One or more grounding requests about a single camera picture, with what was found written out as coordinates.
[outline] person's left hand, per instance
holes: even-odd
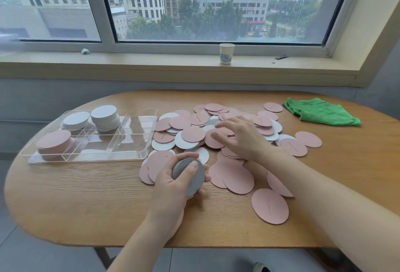
[[[178,161],[188,157],[198,158],[199,154],[192,152],[177,154],[168,161],[163,170],[157,175],[152,202],[146,218],[150,219],[150,222],[160,232],[159,234],[165,236],[166,240],[174,236],[182,223],[186,201],[188,200],[186,190],[197,171],[197,163],[191,162],[183,170],[182,174],[176,180],[173,180],[173,167]],[[206,175],[204,182],[210,181],[211,177]],[[200,189],[197,195],[203,197],[206,192]]]

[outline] shoe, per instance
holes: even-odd
[[[253,272],[271,272],[266,265],[256,262],[253,267]]]

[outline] forearm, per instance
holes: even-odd
[[[165,235],[157,233],[146,218],[107,271],[151,272],[167,241]]]
[[[360,269],[394,271],[400,266],[400,217],[313,170],[283,149],[259,162],[296,197],[332,241]]]

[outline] table leg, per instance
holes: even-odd
[[[104,247],[93,247],[93,249],[96,251],[98,258],[101,260],[104,268],[106,268],[106,270],[107,270],[110,267],[110,265],[113,263],[115,257],[110,258],[110,256],[107,253],[106,248],[104,248]]]

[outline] green towel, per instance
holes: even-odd
[[[342,106],[325,102],[319,98],[293,101],[288,98],[283,105],[300,120],[332,126],[361,126],[358,118],[352,117]]]

